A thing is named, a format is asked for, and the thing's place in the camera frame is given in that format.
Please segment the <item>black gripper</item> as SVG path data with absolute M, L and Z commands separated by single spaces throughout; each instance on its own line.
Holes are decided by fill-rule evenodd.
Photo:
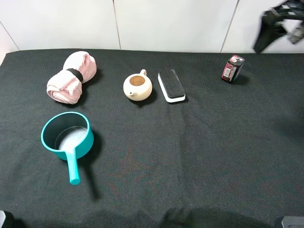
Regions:
M 283 27 L 285 20 L 297 20 L 299 25 L 291 32 Z M 253 50 L 263 52 L 270 44 L 282 36 L 296 45 L 304 39 L 304 2 L 302 0 L 286 0 L 283 3 L 263 12 L 261 27 Z

